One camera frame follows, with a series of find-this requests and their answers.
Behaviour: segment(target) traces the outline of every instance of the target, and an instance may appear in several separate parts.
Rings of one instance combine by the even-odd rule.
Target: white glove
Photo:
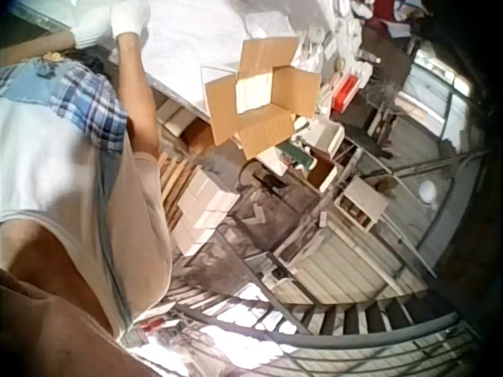
[[[110,6],[101,6],[90,10],[70,31],[75,38],[77,49],[97,45],[104,37],[111,34]]]
[[[113,0],[111,20],[113,38],[123,33],[141,36],[141,30],[150,21],[150,1]]]

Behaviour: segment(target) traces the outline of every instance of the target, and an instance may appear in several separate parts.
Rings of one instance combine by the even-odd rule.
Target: person
[[[156,108],[141,62],[145,0],[0,52],[0,348],[33,375],[156,375],[117,343],[166,293]],[[55,53],[112,33],[118,96]]]
[[[413,35],[411,21],[429,14],[421,0],[376,0],[373,15],[365,24],[380,35],[409,38]]]

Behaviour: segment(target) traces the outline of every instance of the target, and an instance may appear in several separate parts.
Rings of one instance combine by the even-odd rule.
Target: wooden pallet
[[[157,164],[160,170],[161,200],[166,223],[172,231],[182,216],[178,200],[196,173],[197,165],[181,156],[168,156],[164,152],[160,154]]]

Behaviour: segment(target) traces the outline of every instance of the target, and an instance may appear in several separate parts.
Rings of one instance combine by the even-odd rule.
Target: red container
[[[346,111],[347,106],[358,91],[358,77],[349,75],[346,82],[342,85],[332,100],[332,108],[339,113]]]

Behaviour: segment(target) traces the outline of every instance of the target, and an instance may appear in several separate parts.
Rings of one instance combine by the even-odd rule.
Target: stacked white blocks
[[[220,179],[199,169],[178,201],[182,217],[173,237],[185,256],[194,255],[239,199]]]

